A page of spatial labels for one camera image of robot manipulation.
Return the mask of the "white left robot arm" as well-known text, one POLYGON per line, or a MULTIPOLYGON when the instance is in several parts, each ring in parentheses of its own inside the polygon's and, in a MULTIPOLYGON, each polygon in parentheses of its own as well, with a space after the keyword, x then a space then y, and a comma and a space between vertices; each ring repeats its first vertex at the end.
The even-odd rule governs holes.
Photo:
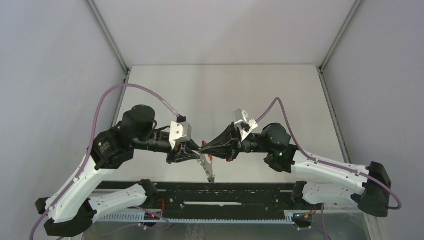
POLYGON ((134 158, 136 150, 165 153, 168 163, 198 160, 199 145, 191 138, 187 119, 163 128, 157 127, 154 109, 136 105, 125 112, 122 120, 93 139, 87 154, 62 188, 35 205, 47 217, 44 229, 48 236, 72 238, 88 230, 98 219, 131 207, 153 208, 158 203, 158 190, 149 179, 99 197, 93 191, 125 162, 134 158))

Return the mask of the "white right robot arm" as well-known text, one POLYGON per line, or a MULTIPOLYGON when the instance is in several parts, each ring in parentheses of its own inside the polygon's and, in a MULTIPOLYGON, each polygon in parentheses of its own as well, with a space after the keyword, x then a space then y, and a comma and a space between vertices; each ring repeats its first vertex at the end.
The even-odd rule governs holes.
POLYGON ((245 134, 234 123, 209 143, 199 148, 201 154, 235 160, 240 153, 266 153, 264 162, 274 171, 317 177, 324 183, 298 181, 291 194, 297 209, 310 205, 356 204, 362 212, 386 218, 392 181, 378 162, 355 165, 320 158, 296 145, 280 123, 270 123, 261 133, 245 134))

